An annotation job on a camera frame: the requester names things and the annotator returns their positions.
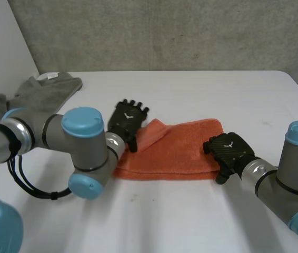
white table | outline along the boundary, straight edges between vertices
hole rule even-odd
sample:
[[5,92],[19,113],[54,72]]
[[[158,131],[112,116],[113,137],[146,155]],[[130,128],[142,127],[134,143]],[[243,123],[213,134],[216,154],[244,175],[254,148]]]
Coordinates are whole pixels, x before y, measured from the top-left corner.
[[[61,109],[99,109],[108,121],[123,99],[142,101],[158,118],[177,124],[217,118],[239,133],[259,157],[277,165],[288,125],[298,120],[298,85],[278,71],[73,72],[84,83]],[[68,154],[36,149],[24,155],[27,177],[53,191],[73,171]],[[21,213],[25,253],[298,252],[288,230],[238,177],[213,181],[111,179],[95,201],[30,197],[0,165],[0,199]]]

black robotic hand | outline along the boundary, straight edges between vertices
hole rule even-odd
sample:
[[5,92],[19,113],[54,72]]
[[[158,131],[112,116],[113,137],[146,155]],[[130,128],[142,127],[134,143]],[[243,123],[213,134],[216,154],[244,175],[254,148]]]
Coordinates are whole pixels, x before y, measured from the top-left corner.
[[218,184],[224,184],[234,173],[241,177],[246,165],[258,159],[252,148],[236,133],[211,137],[203,143],[203,149],[205,154],[212,152],[220,165],[220,173],[216,178]]
[[108,132],[120,136],[124,143],[128,143],[131,152],[137,151],[136,133],[141,123],[147,118],[148,107],[141,109],[142,103],[135,105],[134,100],[127,99],[118,102],[116,109],[108,122]]

black cable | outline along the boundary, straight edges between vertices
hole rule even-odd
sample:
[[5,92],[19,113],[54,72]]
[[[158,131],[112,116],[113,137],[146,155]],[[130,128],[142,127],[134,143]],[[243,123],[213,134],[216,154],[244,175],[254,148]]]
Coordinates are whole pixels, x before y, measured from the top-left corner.
[[24,180],[24,182],[19,178],[19,176],[16,173],[15,167],[16,167],[16,159],[13,157],[10,160],[7,161],[7,167],[8,171],[10,172],[11,176],[13,177],[14,181],[28,194],[35,198],[39,199],[51,199],[56,200],[58,198],[62,198],[64,196],[67,196],[71,194],[71,190],[69,188],[61,191],[61,192],[45,192],[42,190],[39,190],[38,188],[34,187],[26,178],[24,171],[23,171],[23,157],[21,155],[18,156],[18,168],[19,173]]

concrete wall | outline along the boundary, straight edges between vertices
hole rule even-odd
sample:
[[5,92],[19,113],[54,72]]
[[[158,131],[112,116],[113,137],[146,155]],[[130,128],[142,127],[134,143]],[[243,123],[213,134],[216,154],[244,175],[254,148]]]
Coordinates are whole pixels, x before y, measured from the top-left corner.
[[281,70],[298,0],[9,0],[40,72]]
[[0,93],[13,96],[38,70],[7,0],[0,0]]

screw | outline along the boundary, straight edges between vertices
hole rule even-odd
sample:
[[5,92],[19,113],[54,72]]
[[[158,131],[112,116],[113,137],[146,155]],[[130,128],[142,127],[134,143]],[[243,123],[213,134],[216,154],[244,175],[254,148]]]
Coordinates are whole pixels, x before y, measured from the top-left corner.
[[258,171],[260,171],[260,172],[265,172],[265,167],[264,166],[259,166],[259,168],[258,168]]

